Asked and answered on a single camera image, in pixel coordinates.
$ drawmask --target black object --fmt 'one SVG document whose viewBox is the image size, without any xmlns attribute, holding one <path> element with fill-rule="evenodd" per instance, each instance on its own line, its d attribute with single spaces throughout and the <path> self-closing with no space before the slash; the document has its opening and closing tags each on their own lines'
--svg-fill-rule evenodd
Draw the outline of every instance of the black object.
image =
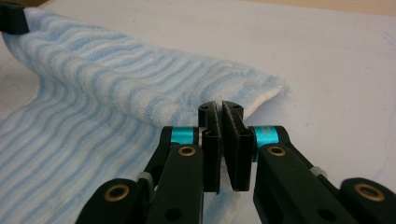
<svg viewBox="0 0 396 224">
<path fill-rule="evenodd" d="M 164 127 L 143 177 L 106 182 L 77 223 L 202 223 L 204 192 L 219 193 L 223 155 L 235 191 L 249 190 L 251 163 L 258 163 L 253 202 L 262 223 L 396 223 L 392 191 L 363 178 L 337 189 L 285 128 L 246 127 L 243 111 L 223 102 L 219 112 L 209 102 L 198 108 L 198 127 Z"/>
<path fill-rule="evenodd" d="M 0 2 L 0 31 L 10 35 L 29 33 L 23 9 L 17 3 Z"/>
</svg>

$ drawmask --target striped towel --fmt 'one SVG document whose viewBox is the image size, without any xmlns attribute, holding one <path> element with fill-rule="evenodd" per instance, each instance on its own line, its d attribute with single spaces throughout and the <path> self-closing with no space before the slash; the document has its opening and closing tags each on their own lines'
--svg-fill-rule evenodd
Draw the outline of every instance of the striped towel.
<svg viewBox="0 0 396 224">
<path fill-rule="evenodd" d="M 0 124 L 0 223 L 74 223 L 96 189 L 135 179 L 163 125 L 197 124 L 197 106 L 228 100 L 246 116 L 277 95 L 276 77 L 238 63 L 155 48 L 26 8 L 31 33 L 3 38 L 39 76 L 35 99 Z M 204 223 L 229 223 L 238 202 L 222 178 Z"/>
</svg>

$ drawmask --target blue band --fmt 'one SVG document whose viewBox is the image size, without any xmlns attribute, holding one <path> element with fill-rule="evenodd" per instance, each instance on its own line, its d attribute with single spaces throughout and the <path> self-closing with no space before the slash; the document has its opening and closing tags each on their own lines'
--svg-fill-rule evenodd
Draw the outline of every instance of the blue band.
<svg viewBox="0 0 396 224">
<path fill-rule="evenodd" d="M 266 144 L 279 143 L 279 137 L 274 126 L 255 126 L 257 148 Z"/>
<path fill-rule="evenodd" d="M 193 144 L 194 129 L 193 127 L 173 127 L 171 142 L 184 144 Z"/>
</svg>

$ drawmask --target white table surface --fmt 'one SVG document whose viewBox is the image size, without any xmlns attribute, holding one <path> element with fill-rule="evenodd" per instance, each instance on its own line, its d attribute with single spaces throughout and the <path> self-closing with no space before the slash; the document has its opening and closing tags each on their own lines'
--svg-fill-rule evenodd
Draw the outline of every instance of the white table surface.
<svg viewBox="0 0 396 224">
<path fill-rule="evenodd" d="M 231 0 L 52 0 L 43 8 L 283 77 L 290 89 L 246 124 L 284 126 L 337 188 L 361 176 L 396 191 L 396 17 Z M 28 104 L 37 80 L 3 40 L 0 52 L 5 119 Z M 234 223 L 260 222 L 251 195 L 243 193 Z"/>
</svg>

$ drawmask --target brass screw hole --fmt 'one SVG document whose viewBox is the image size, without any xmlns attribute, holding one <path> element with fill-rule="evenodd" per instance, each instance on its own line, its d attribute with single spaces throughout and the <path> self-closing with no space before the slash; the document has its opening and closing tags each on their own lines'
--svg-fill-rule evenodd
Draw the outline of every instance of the brass screw hole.
<svg viewBox="0 0 396 224">
<path fill-rule="evenodd" d="M 105 193 L 105 199 L 108 202 L 114 203 L 124 199 L 129 193 L 129 187 L 124 184 L 114 185 Z"/>
<path fill-rule="evenodd" d="M 274 156 L 284 156 L 286 155 L 285 149 L 282 147 L 269 147 L 268 152 L 273 154 Z"/>
<path fill-rule="evenodd" d="M 355 185 L 355 190 L 358 192 L 360 196 L 363 198 L 366 198 L 368 200 L 374 201 L 374 202 L 382 202 L 385 200 L 385 195 L 384 193 L 381 192 L 381 190 L 376 189 L 375 187 L 360 183 Z"/>
<path fill-rule="evenodd" d="M 181 147 L 178 150 L 180 156 L 192 156 L 195 154 L 195 148 L 193 147 Z"/>
</svg>

